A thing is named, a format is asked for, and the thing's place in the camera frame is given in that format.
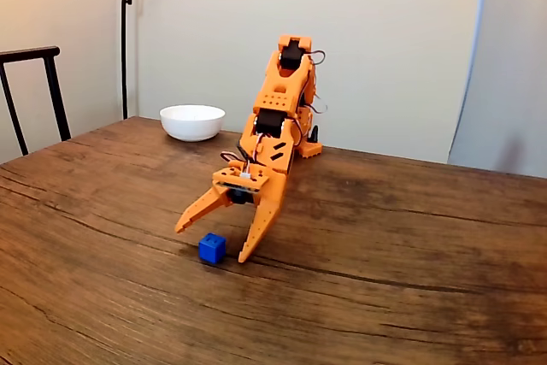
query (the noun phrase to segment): orange robotic arm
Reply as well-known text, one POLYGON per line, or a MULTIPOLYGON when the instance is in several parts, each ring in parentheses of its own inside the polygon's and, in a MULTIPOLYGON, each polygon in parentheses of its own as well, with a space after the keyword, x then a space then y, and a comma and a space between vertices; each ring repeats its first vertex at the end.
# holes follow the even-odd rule
POLYGON ((213 174, 213 186, 180 217, 182 232, 221 205, 256 206, 249 235, 239 253, 244 262, 279 214, 295 151, 308 158, 321 153, 310 108, 315 97, 315 64, 311 38, 282 36, 270 58, 266 79, 239 140, 243 159, 213 174))

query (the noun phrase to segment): lamp pole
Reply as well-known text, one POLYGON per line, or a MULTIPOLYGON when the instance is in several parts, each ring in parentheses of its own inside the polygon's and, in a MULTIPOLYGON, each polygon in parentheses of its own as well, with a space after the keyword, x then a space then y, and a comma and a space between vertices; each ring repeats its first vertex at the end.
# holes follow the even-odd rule
POLYGON ((127 118, 127 0, 121 0, 121 106, 127 118))

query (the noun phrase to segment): blue block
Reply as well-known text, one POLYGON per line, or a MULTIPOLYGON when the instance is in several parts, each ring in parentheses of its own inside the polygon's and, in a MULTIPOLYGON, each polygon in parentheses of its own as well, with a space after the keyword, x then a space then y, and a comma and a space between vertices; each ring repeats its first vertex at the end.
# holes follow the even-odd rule
POLYGON ((207 234, 199 242, 199 257, 216 264, 226 254, 226 239, 213 233, 207 234))

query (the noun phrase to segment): table surface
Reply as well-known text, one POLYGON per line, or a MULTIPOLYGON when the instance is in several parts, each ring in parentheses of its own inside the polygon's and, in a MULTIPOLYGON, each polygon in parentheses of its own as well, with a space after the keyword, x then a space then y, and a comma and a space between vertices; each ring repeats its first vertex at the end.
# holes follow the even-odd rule
POLYGON ((0 363, 547 363, 547 180, 326 149, 239 264, 250 205, 174 233, 237 139, 132 118, 2 165, 0 363))

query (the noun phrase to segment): chair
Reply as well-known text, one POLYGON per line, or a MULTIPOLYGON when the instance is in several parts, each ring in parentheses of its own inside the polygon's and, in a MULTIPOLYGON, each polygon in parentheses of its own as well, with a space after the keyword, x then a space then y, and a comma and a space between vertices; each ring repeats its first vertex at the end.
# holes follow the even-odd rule
POLYGON ((68 129, 67 115, 64 106, 62 105, 61 88, 55 69, 55 56, 59 56, 59 53, 61 53, 61 50, 56 46, 0 52, 0 80, 2 81, 3 94, 6 96, 9 115, 11 116, 11 122, 14 125, 15 135, 17 136, 17 141, 19 142, 23 156, 28 154, 28 149, 26 148, 25 138, 23 137, 23 131, 21 130, 17 113, 15 112, 14 101, 11 97, 11 91, 9 90, 8 76, 6 75, 4 64, 24 62, 25 60, 44 59, 45 73, 50 87, 51 103, 53 104, 53 110, 55 111, 59 135, 61 136, 61 140, 64 141, 70 138, 70 130, 68 129))

